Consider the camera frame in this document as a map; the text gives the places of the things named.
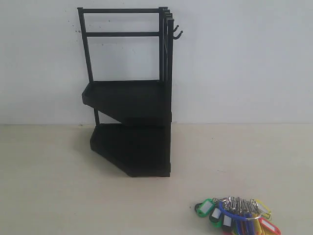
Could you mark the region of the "bunch of colourful key tags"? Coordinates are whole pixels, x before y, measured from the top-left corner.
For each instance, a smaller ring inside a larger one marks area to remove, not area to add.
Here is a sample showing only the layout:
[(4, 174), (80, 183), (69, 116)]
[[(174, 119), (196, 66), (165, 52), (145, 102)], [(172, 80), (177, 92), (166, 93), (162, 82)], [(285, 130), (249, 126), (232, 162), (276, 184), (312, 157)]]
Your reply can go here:
[(272, 212), (258, 199), (229, 196), (207, 198), (194, 206), (198, 217), (207, 217), (224, 235), (280, 235), (271, 222)]

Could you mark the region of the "black two-tier metal shelf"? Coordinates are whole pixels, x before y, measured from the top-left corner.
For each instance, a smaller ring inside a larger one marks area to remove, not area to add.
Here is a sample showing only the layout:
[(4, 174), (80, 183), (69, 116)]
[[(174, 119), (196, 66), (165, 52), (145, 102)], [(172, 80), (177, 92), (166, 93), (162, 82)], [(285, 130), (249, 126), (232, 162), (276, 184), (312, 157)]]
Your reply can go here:
[[(155, 32), (88, 32), (85, 15), (158, 14)], [(130, 177), (169, 177), (171, 172), (171, 123), (173, 42), (178, 37), (172, 13), (159, 8), (78, 8), (88, 85), (82, 101), (94, 111), (91, 150)], [(157, 80), (95, 81), (89, 37), (157, 37)]]

